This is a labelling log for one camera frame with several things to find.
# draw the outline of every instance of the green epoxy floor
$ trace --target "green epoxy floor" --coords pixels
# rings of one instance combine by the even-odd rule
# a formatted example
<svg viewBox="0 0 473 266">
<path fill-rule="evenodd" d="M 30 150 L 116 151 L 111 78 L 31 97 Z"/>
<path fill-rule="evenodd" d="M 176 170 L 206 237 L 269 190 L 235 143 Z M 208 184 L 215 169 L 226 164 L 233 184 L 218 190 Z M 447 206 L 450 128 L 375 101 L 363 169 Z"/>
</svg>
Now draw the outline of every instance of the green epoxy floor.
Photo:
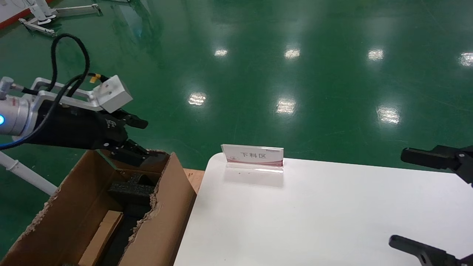
<svg viewBox="0 0 473 266">
<path fill-rule="evenodd" d="M 418 168 L 399 160 L 404 147 L 473 144 L 469 0 L 132 1 L 101 1 L 103 16 L 63 18 L 54 28 L 83 40 L 91 71 L 127 84 L 134 101 L 125 109 L 150 122 L 129 129 L 131 138 L 175 151 L 184 167 L 205 169 L 222 143 L 396 168 Z M 1 76 L 25 86 L 50 78 L 51 38 L 18 24 L 0 36 Z M 82 72 L 71 41 L 58 62 L 59 81 Z M 83 151 L 23 145 L 6 153 L 58 185 Z M 1 254 L 46 200 L 1 171 Z"/>
</svg>

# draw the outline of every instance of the white sign card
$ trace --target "white sign card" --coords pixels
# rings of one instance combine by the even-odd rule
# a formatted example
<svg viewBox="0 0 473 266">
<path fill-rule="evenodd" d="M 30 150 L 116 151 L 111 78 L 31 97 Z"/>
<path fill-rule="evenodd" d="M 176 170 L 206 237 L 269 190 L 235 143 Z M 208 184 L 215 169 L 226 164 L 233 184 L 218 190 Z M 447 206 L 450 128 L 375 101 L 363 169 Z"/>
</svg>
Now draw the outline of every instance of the white sign card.
<svg viewBox="0 0 473 266">
<path fill-rule="evenodd" d="M 283 148 L 223 144 L 222 151 L 227 162 L 282 167 Z"/>
</svg>

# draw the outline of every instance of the wooden block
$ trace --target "wooden block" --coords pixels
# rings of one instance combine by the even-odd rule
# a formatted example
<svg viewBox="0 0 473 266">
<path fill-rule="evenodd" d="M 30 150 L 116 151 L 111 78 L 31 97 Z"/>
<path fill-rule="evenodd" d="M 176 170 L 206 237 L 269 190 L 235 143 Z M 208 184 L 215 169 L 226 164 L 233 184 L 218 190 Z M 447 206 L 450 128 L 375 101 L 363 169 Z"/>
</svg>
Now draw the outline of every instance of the wooden block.
<svg viewBox="0 0 473 266">
<path fill-rule="evenodd" d="M 115 228 L 117 228 L 122 221 L 122 218 L 123 214 L 121 212 L 107 212 L 100 223 L 97 232 L 87 246 L 86 251 L 84 251 L 84 254 L 80 258 L 79 266 L 94 266 L 97 263 L 105 245 L 113 234 Z"/>
<path fill-rule="evenodd" d="M 205 171 L 184 168 L 184 172 L 187 175 L 187 179 L 189 179 L 192 188 L 196 193 L 198 193 L 199 188 L 201 187 L 202 178 L 204 177 Z"/>
</svg>

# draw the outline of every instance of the yellow cable connector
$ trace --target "yellow cable connector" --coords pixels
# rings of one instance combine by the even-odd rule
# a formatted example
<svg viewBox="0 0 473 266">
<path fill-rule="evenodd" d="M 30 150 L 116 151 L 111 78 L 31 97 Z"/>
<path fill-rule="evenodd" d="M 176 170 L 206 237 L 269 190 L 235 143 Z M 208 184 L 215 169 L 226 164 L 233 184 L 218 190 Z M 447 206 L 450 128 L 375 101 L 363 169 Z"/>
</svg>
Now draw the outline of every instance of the yellow cable connector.
<svg viewBox="0 0 473 266">
<path fill-rule="evenodd" d="M 97 79 L 99 79 L 101 77 L 100 74 L 95 74 L 95 76 L 93 76 L 92 78 L 90 78 L 90 83 L 95 83 L 97 81 Z"/>
</svg>

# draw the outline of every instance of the red wall trim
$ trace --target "red wall trim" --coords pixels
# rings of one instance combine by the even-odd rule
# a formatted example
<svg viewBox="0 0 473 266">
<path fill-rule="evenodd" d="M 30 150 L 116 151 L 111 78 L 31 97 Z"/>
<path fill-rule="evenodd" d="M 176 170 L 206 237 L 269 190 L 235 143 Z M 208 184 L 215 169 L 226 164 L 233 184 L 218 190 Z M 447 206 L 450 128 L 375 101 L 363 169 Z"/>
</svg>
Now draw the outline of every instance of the red wall trim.
<svg viewBox="0 0 473 266">
<path fill-rule="evenodd" d="M 31 14 L 29 9 L 25 9 L 25 10 L 21 11 L 20 13 L 12 16 L 11 18 L 9 18 L 9 19 L 7 19 L 3 22 L 0 22 L 0 29 L 3 29 L 4 27 L 9 26 L 9 25 L 11 25 L 15 22 L 18 22 L 18 20 L 20 18 L 24 18 L 24 17 L 28 16 L 29 14 Z"/>
</svg>

